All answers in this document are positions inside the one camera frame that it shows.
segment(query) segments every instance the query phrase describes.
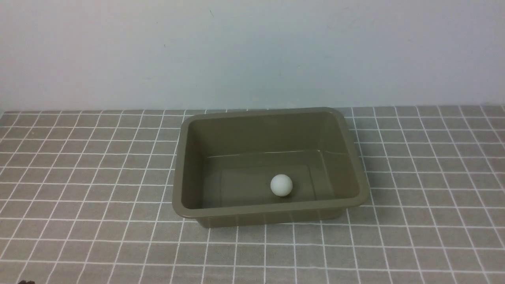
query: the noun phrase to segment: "white wall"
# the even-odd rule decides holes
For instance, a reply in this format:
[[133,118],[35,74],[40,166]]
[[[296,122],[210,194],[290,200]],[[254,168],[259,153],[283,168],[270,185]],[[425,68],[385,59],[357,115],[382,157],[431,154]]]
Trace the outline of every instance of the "white wall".
[[3,0],[0,109],[505,103],[503,0]]

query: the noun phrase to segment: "dark object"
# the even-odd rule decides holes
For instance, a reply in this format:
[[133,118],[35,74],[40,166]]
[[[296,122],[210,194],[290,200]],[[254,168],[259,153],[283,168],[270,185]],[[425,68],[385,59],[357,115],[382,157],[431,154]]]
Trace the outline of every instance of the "dark object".
[[[280,173],[293,181],[286,197],[270,190]],[[172,204],[204,227],[335,218],[369,194],[334,109],[196,115],[181,127]]]

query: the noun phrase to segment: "ping pong ball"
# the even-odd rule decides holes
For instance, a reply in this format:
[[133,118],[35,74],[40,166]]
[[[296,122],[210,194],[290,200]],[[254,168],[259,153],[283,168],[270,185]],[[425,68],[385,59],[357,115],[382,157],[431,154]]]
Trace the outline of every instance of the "ping pong ball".
[[270,182],[270,189],[272,192],[280,197],[284,197],[291,193],[293,189],[293,182],[291,178],[285,174],[278,174],[272,178]]

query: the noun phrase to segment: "olive green tray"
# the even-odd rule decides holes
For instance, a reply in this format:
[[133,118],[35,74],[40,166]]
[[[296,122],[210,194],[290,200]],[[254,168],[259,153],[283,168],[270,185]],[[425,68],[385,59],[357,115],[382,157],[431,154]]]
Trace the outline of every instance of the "olive green tray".
[[[286,174],[278,197],[270,181]],[[195,115],[181,127],[172,205],[204,227],[338,217],[370,188],[344,117],[331,108]]]

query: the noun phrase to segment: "white grid line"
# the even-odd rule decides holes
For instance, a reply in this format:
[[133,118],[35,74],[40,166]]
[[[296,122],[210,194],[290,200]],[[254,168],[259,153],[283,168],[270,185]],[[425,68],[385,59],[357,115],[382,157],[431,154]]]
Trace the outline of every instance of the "white grid line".
[[[109,141],[109,143],[108,143],[108,145],[107,145],[107,148],[106,148],[106,151],[109,149],[109,147],[110,147],[111,143],[112,143],[112,139]],[[96,178],[96,175],[97,175],[97,174],[98,174],[98,170],[94,173],[93,180]],[[89,185],[88,185],[88,188],[87,188],[87,190],[86,190],[86,194],[85,194],[85,196],[84,196],[84,200],[86,200],[86,198],[87,198],[87,196],[88,196],[88,194],[89,194],[89,191],[90,191],[90,190],[91,190],[91,184],[89,184]],[[59,254],[58,254],[58,258],[57,258],[57,260],[59,260],[59,259],[61,258],[61,256],[62,256],[62,254],[63,254],[63,250],[64,250],[65,245],[67,244],[67,242],[68,242],[68,240],[69,240],[69,237],[70,237],[70,234],[72,233],[72,230],[74,229],[74,226],[75,226],[75,223],[76,223],[76,221],[77,221],[77,218],[78,218],[78,216],[81,214],[82,207],[84,207],[84,202],[80,205],[79,210],[77,211],[77,214],[76,214],[76,220],[74,220],[74,221],[72,222],[72,225],[70,226],[70,230],[68,231],[67,238],[66,238],[66,239],[64,240],[64,242],[63,242],[63,245],[62,245],[62,247],[61,247],[61,249],[60,249],[60,252],[59,252]],[[54,264],[54,266],[53,266],[53,268],[52,268],[51,272],[50,272],[50,273],[49,273],[49,275],[47,276],[47,281],[46,281],[46,284],[49,284],[49,280],[51,279],[51,276],[52,276],[53,272],[55,271],[55,269],[56,269],[56,264]]]
[[[61,152],[62,152],[62,150],[63,150],[63,148],[65,147],[65,145],[66,145],[66,144],[67,144],[67,142],[65,142],[65,143],[62,145],[62,147],[61,147],[61,149],[60,149],[60,152],[58,153],[58,155],[57,155],[56,159],[57,159],[57,158],[58,158],[58,156],[61,154]],[[33,156],[32,161],[30,162],[30,164],[32,164],[34,160],[35,160],[35,156]],[[50,174],[50,173],[51,173],[51,169],[47,171],[47,174],[46,174],[46,175],[45,175],[45,177],[44,177],[44,181],[46,181],[46,180],[47,180],[47,177],[49,176],[49,174]],[[30,210],[31,206],[33,205],[33,202],[35,201],[35,198],[37,197],[38,193],[39,193],[39,192],[40,192],[40,190],[42,189],[42,184],[44,183],[44,181],[43,181],[43,182],[40,184],[40,186],[38,187],[38,189],[37,189],[37,193],[35,194],[35,196],[34,196],[33,200],[31,201],[30,205],[28,206],[28,208],[27,208],[27,210],[26,210],[25,215],[23,216],[23,218],[25,218],[25,217],[26,217],[26,214],[28,213],[28,211]],[[53,209],[52,209],[52,211],[51,211],[51,214],[49,215],[49,219],[45,222],[44,228],[43,228],[43,229],[42,229],[42,231],[40,232],[39,238],[41,238],[41,237],[42,237],[42,235],[44,234],[45,229],[47,228],[47,225],[49,224],[49,221],[51,220],[51,216],[52,216],[52,215],[53,215],[53,213],[55,212],[57,205],[58,205],[58,202],[56,202],[56,204],[54,205],[54,207],[53,207]],[[28,256],[28,259],[30,259],[30,258],[32,257],[32,255],[33,255],[33,253],[35,252],[35,248],[36,248],[36,246],[37,246],[38,242],[39,242],[39,240],[36,240],[36,241],[35,241],[35,244],[34,244],[34,246],[33,246],[33,249],[32,249],[32,251],[31,251],[30,255]],[[27,265],[28,265],[28,262],[26,262],[26,263],[25,263],[25,265],[24,265],[23,269],[22,269],[22,270],[21,270],[21,272],[19,273],[19,276],[18,276],[18,278],[17,278],[16,282],[19,282],[20,277],[21,277],[21,275],[23,274],[24,270],[26,269],[26,266],[27,266]]]
[[[351,108],[351,113],[352,113],[352,121],[356,125],[356,120],[354,119],[354,109],[352,109],[352,108]],[[358,137],[358,132],[357,131],[356,131],[356,139],[357,139],[357,142],[358,142],[358,148],[360,150],[360,154],[362,154],[363,150],[361,149],[360,138]],[[365,167],[365,160],[363,159],[363,157],[361,157],[361,163],[363,164],[363,168],[364,168]],[[347,222],[349,223],[350,241],[351,241],[351,244],[352,244],[352,254],[354,256],[354,264],[356,266],[356,276],[358,277],[358,284],[361,284],[360,269],[358,267],[358,256],[356,254],[356,247],[354,245],[354,238],[353,238],[352,228],[351,228],[351,223],[350,223],[349,209],[345,209],[344,213],[347,214]],[[377,214],[375,213],[375,209],[374,209],[374,214],[375,214],[375,219],[377,220]]]
[[[182,122],[184,122],[185,114],[186,114],[186,111],[184,111],[184,115],[182,116]],[[179,141],[177,142],[177,145],[175,146],[175,152],[177,152],[178,147],[179,147]],[[174,279],[175,265],[177,264],[177,255],[179,254],[179,247],[180,247],[180,242],[181,242],[181,238],[182,238],[182,230],[184,229],[184,221],[185,220],[186,220],[186,218],[182,218],[181,231],[179,232],[179,244],[177,244],[177,249],[175,250],[174,266],[172,267],[172,273],[170,275],[169,284],[172,284],[172,281]]]
[[[421,121],[421,125],[423,126],[423,129],[425,129],[425,127],[424,127],[424,122],[423,122],[423,121]],[[428,144],[430,145],[431,150],[432,150],[433,152],[435,152],[435,149],[433,148],[433,145],[432,145],[431,143],[428,143]],[[440,161],[438,160],[438,158],[437,158],[436,156],[435,156],[435,159],[436,159],[436,161],[437,161],[438,167],[439,167],[439,168],[442,168],[442,166],[440,165]],[[449,182],[447,182],[447,178],[445,177],[445,175],[444,175],[444,174],[442,174],[442,177],[443,177],[443,179],[444,179],[445,184],[446,184],[446,185],[447,185],[447,187],[448,187],[448,186],[449,186]],[[420,184],[421,186],[423,186],[423,185],[422,185],[422,181],[421,181],[421,179],[420,179],[420,177],[419,177],[419,176],[418,176],[418,179],[419,179],[419,184]],[[454,204],[456,204],[456,201],[455,201],[454,196],[452,195],[452,192],[451,192],[451,191],[449,191],[449,194],[450,194],[450,197],[451,197],[451,199],[452,199],[452,202],[453,202]],[[428,206],[429,206],[429,200],[428,200],[428,198],[427,198],[426,196],[425,196],[425,198],[426,198],[426,202],[428,203]],[[465,222],[463,221],[463,217],[461,216],[461,212],[460,212],[460,210],[459,210],[458,208],[456,208],[456,210],[457,210],[457,212],[458,212],[458,216],[459,216],[459,218],[460,218],[460,221],[461,221],[461,223],[463,224],[463,228],[464,228],[464,230],[465,230],[465,233],[467,234],[467,237],[468,237],[468,239],[470,240],[470,244],[472,245],[472,248],[474,249],[474,253],[475,253],[475,256],[477,257],[477,260],[478,260],[478,262],[479,262],[480,268],[481,268],[481,270],[482,270],[482,271],[484,271],[484,267],[482,266],[482,262],[480,261],[480,258],[479,258],[478,254],[477,254],[477,251],[475,251],[475,246],[473,245],[473,242],[472,242],[472,239],[471,239],[471,237],[470,237],[470,234],[468,233],[468,229],[465,227],[465,225],[466,225],[466,224],[465,224]],[[436,223],[436,221],[435,221],[435,218],[433,218],[433,224],[435,224],[435,228],[436,228],[436,230],[437,230],[438,237],[440,238],[440,243],[444,246],[444,244],[443,244],[443,242],[442,242],[442,237],[440,236],[440,232],[438,231],[438,228],[437,228],[437,223]],[[446,257],[446,259],[447,259],[447,263],[448,263],[448,265],[449,265],[449,269],[451,270],[452,277],[453,277],[453,279],[454,279],[454,281],[455,281],[455,282],[458,282],[458,281],[456,280],[456,276],[455,276],[454,272],[452,271],[452,263],[451,263],[451,261],[449,260],[449,256],[448,256],[448,254],[447,254],[447,250],[445,249],[445,247],[444,247],[444,254],[445,254],[445,257]]]
[[[37,119],[33,122],[33,124],[35,125],[35,123],[37,122],[37,120],[39,119],[39,117],[37,117]],[[30,161],[30,164],[33,162],[33,160],[35,159],[35,157],[33,157]],[[23,175],[21,176],[20,179],[23,179],[23,177],[26,175],[26,173],[28,172],[28,168],[23,172]],[[14,187],[14,189],[12,190],[10,197],[12,197],[12,195],[14,194],[14,192],[16,191],[18,187],[18,184]],[[35,197],[37,196],[40,188],[42,187],[42,185],[39,186],[39,188],[37,189],[37,193],[34,195],[33,199],[35,199]],[[21,218],[21,220],[19,221],[18,225],[16,226],[16,229],[14,230],[14,232],[12,233],[12,237],[7,241],[7,244],[5,245],[5,248],[3,249],[2,253],[0,254],[0,259],[2,259],[4,257],[4,254],[5,252],[7,251],[7,247],[9,246],[9,244],[11,243],[11,240],[13,239],[13,237],[16,235],[16,232],[18,231],[19,227],[21,226],[21,223],[23,222],[23,219],[26,217],[26,214],[28,213],[28,211],[30,211],[30,206],[33,204],[33,200],[30,201],[30,205],[26,208],[26,211],[25,213],[23,214],[23,217]],[[5,206],[7,205],[7,202],[5,202],[5,204],[2,206],[2,208],[0,209],[0,213],[3,212]]]
[[[399,120],[398,118],[397,118],[397,121],[398,121],[398,125],[400,126],[400,130],[401,130],[401,133],[402,133],[402,135],[403,135],[403,138],[404,138],[405,140],[407,140],[407,138],[405,137],[405,133],[404,133],[404,131],[403,131],[402,127],[401,127],[400,120]],[[382,141],[382,145],[383,145],[384,152],[386,153],[386,148],[384,147],[384,140],[383,140],[383,138],[382,138],[382,134],[380,133],[379,135],[380,135],[380,139],[381,139],[381,141]],[[393,172],[392,167],[391,167],[391,163],[390,163],[390,161],[389,161],[389,158],[386,158],[386,160],[387,160],[387,166],[389,167],[389,170],[390,170],[391,172]],[[405,222],[405,225],[408,225],[408,222],[407,222],[407,217],[405,216],[405,211],[403,210],[403,206],[402,206],[402,203],[401,203],[401,198],[400,198],[400,193],[398,192],[398,186],[396,185],[396,181],[394,180],[393,173],[391,173],[391,180],[393,181],[393,184],[394,184],[394,187],[395,187],[395,191],[396,191],[396,197],[398,198],[398,202],[399,202],[400,207],[401,207],[401,214],[402,214],[402,216],[403,216],[403,221]],[[407,234],[409,234],[409,241],[410,241],[411,245],[412,245],[412,246],[414,246],[414,241],[413,241],[413,239],[412,239],[412,235],[411,235],[411,232],[410,232],[410,230],[409,230],[409,229],[407,229]],[[412,251],[413,251],[413,253],[414,253],[414,258],[416,259],[416,265],[417,265],[417,268],[418,268],[419,270],[421,270],[421,265],[419,264],[419,259],[418,259],[418,257],[417,257],[417,252],[416,252],[416,250],[415,250],[415,249],[412,249]],[[422,274],[422,273],[420,273],[420,275],[421,275],[421,281],[422,281],[423,283],[426,283],[426,281],[424,280],[424,276],[423,276],[423,274]]]

